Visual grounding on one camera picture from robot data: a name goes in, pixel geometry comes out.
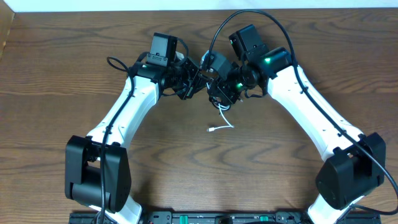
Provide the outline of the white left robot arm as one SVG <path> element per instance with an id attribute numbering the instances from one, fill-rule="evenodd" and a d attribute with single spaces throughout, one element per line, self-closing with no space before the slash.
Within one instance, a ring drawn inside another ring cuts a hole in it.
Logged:
<path id="1" fill-rule="evenodd" d="M 138 223 L 142 207 L 130 196 L 127 152 L 145 115 L 164 90 L 185 100 L 202 88 L 198 65 L 176 51 L 183 40 L 154 33 L 151 48 L 128 67 L 116 57 L 107 63 L 126 74 L 125 86 L 103 120 L 86 136 L 73 135 L 65 148 L 65 196 L 96 210 L 90 223 Z"/>

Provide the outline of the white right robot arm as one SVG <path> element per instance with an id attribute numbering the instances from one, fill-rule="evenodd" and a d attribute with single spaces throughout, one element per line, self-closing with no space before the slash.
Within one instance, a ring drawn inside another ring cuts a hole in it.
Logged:
<path id="1" fill-rule="evenodd" d="M 202 57 L 217 77 L 209 96 L 222 108 L 259 87 L 280 103 L 314 143 L 321 159 L 315 179 L 318 197 L 308 208 L 312 223 L 336 223 L 386 177 L 386 144 L 377 133 L 365 135 L 345 120 L 309 82 L 291 48 L 269 50 L 252 25 L 229 37 L 238 58 L 230 62 L 213 50 Z"/>

